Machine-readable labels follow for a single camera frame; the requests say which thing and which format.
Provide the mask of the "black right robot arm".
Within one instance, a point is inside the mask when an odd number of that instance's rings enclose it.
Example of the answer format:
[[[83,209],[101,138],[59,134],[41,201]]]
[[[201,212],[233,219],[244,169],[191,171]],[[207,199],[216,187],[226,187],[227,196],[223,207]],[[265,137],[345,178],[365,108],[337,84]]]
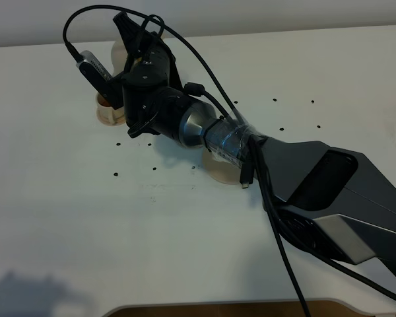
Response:
[[[396,276],[396,188],[362,153],[320,141],[285,143],[236,114],[218,117],[202,85],[182,84],[157,32],[118,13],[114,23],[128,57],[119,76],[128,134],[164,135],[204,147],[237,166],[240,182],[266,176],[280,233],[295,247],[360,264],[377,258]]]

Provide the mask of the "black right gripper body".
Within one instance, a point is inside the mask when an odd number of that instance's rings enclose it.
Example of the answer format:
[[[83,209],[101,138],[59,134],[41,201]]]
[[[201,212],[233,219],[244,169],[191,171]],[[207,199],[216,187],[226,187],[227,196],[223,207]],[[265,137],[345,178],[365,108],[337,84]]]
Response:
[[[121,77],[128,135],[144,133],[178,137],[182,118],[182,84],[174,56],[168,46],[151,32],[143,37],[144,53]]]

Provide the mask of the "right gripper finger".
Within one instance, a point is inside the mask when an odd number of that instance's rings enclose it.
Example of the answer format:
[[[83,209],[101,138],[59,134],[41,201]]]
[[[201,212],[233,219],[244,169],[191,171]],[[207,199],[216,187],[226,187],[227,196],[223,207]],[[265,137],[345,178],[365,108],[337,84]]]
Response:
[[[114,18],[113,22],[116,25],[121,36],[123,45],[128,54],[141,54],[141,27],[131,20],[126,13],[120,12]]]

